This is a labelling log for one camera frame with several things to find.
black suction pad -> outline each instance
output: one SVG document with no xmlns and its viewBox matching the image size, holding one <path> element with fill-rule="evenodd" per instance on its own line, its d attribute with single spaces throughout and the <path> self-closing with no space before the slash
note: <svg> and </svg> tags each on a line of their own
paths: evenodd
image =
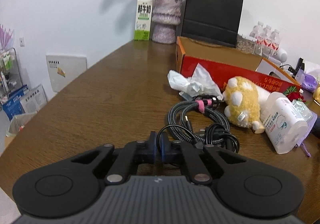
<svg viewBox="0 0 320 224">
<path fill-rule="evenodd" d="M 223 169 L 220 199 L 241 215 L 272 219 L 296 212 L 304 190 L 293 174 L 218 148 L 205 148 Z"/>
<path fill-rule="evenodd" d="M 20 212 L 40 218 L 61 218 L 89 207 L 101 192 L 92 172 L 113 149 L 113 146 L 98 147 L 21 176 L 12 189 Z"/>
</svg>

gray base plate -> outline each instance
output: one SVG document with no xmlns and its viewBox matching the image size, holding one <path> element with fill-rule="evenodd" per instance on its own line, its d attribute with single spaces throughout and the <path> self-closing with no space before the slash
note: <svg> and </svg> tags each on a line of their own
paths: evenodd
<svg viewBox="0 0 320 224">
<path fill-rule="evenodd" d="M 131 176 L 108 186 L 87 210 L 57 220 L 23 215 L 15 224 L 303 224 L 294 216 L 254 220 L 225 208 L 210 188 L 189 183 L 185 176 Z"/>
</svg>

red flower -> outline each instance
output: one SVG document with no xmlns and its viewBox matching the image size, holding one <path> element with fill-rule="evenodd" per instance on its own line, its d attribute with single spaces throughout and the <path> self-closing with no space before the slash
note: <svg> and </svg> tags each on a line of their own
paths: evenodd
<svg viewBox="0 0 320 224">
<path fill-rule="evenodd" d="M 302 102 L 305 102 L 305 100 L 303 100 L 303 96 L 301 96 L 301 94 L 299 92 L 292 92 L 290 94 L 287 95 L 287 98 L 292 102 L 293 100 L 298 100 L 299 98 L 302 100 Z"/>
</svg>

sticker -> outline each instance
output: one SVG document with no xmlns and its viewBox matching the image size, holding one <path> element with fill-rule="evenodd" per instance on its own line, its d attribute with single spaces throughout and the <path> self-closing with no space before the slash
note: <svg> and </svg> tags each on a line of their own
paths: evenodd
<svg viewBox="0 0 320 224">
<path fill-rule="evenodd" d="M 240 115 L 238 116 L 238 121 L 242 121 L 245 118 L 245 114 L 243 112 L 240 113 Z"/>
<path fill-rule="evenodd" d="M 66 74 L 59 67 L 58 67 L 58 74 L 61 75 L 62 77 L 66 77 Z"/>
</svg>

purple vase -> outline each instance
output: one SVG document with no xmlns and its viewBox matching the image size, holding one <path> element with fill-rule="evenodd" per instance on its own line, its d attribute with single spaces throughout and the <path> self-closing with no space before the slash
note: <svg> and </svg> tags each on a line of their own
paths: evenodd
<svg viewBox="0 0 320 224">
<path fill-rule="evenodd" d="M 155 23 L 152 40 L 159 43 L 176 42 L 176 28 L 180 24 L 182 0 L 155 0 L 152 21 Z"/>
</svg>

